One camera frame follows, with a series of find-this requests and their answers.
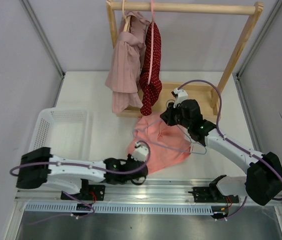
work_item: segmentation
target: clothes hanger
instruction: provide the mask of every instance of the clothes hanger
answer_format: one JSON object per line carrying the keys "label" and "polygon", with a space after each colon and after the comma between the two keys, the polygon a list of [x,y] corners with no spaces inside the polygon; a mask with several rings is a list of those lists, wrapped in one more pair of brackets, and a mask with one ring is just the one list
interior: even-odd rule
{"label": "clothes hanger", "polygon": [[131,26],[131,16],[126,16],[125,15],[125,12],[124,12],[124,3],[125,3],[126,0],[123,0],[122,2],[122,14],[123,14],[123,17],[125,19],[125,25],[124,25],[124,29],[123,29],[123,32],[129,32],[130,31],[130,26]]}
{"label": "clothes hanger", "polygon": [[152,13],[152,31],[151,31],[151,60],[150,60],[150,71],[149,78],[147,80],[147,85],[151,82],[152,67],[153,67],[153,42],[154,42],[154,0],[151,0],[151,13]]}

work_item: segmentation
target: pink hanger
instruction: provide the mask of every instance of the pink hanger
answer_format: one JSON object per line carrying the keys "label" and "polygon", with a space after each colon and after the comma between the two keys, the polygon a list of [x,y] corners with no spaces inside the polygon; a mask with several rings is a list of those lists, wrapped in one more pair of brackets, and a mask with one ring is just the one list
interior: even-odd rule
{"label": "pink hanger", "polygon": [[150,72],[147,85],[150,84],[153,66],[153,42],[154,42],[154,0],[151,0],[151,13],[152,13],[152,31],[151,31],[151,61],[150,61]]}

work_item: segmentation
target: red dress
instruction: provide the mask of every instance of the red dress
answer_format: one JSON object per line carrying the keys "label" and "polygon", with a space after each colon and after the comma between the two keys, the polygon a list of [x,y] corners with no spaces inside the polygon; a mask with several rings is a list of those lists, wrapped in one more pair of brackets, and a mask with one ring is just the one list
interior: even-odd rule
{"label": "red dress", "polygon": [[145,58],[144,65],[142,68],[140,76],[140,87],[144,93],[143,95],[143,106],[141,107],[141,114],[147,116],[152,113],[152,106],[159,98],[160,92],[162,90],[162,83],[159,78],[160,67],[161,67],[161,35],[156,23],[154,23],[154,36],[153,36],[153,63],[152,63],[152,74],[150,79],[150,84],[148,83],[149,73],[150,73],[150,61],[151,61],[151,32],[152,24],[149,25],[145,45]]}

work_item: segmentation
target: pink cloth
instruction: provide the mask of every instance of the pink cloth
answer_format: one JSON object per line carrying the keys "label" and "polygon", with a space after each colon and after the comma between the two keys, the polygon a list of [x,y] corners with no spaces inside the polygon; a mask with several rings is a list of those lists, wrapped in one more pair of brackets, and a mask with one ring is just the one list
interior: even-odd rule
{"label": "pink cloth", "polygon": [[145,30],[149,22],[139,12],[128,12],[131,17],[130,32],[123,32],[122,19],[119,37],[112,56],[112,65],[105,85],[113,91],[112,111],[120,113],[129,105],[143,106],[137,92],[141,67],[145,55]]}
{"label": "pink cloth", "polygon": [[150,143],[158,143],[184,151],[191,150],[191,143],[185,139],[185,134],[177,126],[167,126],[160,121],[159,113],[143,116],[135,129],[137,129],[134,132],[135,137],[128,147],[128,153],[133,153],[135,142],[140,140],[139,138],[144,139],[151,148],[151,158],[147,163],[150,174],[181,163],[190,155],[188,152],[179,152]]}

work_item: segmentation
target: red wire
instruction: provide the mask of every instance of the red wire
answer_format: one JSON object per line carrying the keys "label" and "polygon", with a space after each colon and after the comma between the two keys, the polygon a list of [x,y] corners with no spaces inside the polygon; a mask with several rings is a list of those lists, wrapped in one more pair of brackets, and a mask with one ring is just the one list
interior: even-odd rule
{"label": "red wire", "polygon": [[94,204],[96,201],[97,201],[97,199],[96,199],[96,195],[95,195],[95,193],[94,192],[90,192],[90,194],[93,196],[93,203],[92,204]]}
{"label": "red wire", "polygon": [[227,196],[226,197],[226,202],[227,202],[227,199],[230,201],[230,203],[231,203],[231,205],[229,205],[229,207],[228,208],[230,208],[232,205],[233,205],[233,202],[232,202],[232,200],[231,200],[231,198],[229,197],[229,196]]}

